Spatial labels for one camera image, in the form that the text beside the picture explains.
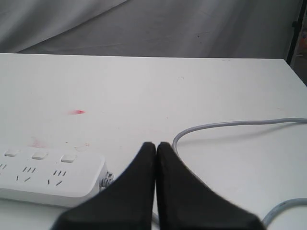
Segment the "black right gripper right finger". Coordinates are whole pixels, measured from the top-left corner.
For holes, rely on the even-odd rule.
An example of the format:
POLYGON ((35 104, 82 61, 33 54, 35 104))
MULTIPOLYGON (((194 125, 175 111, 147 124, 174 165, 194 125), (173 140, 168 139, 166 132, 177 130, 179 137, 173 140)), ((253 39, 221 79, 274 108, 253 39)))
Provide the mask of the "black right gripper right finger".
POLYGON ((217 195, 162 142, 157 148, 156 195, 162 230, 263 230, 260 219, 217 195))

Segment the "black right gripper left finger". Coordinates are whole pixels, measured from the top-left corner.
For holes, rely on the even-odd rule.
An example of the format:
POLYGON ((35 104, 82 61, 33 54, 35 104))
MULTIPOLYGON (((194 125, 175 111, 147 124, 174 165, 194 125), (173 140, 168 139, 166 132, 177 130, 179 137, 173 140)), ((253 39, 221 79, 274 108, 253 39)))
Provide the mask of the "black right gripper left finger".
POLYGON ((155 186, 156 148, 142 144, 125 171, 102 192, 62 213, 53 230, 149 230, 155 186))

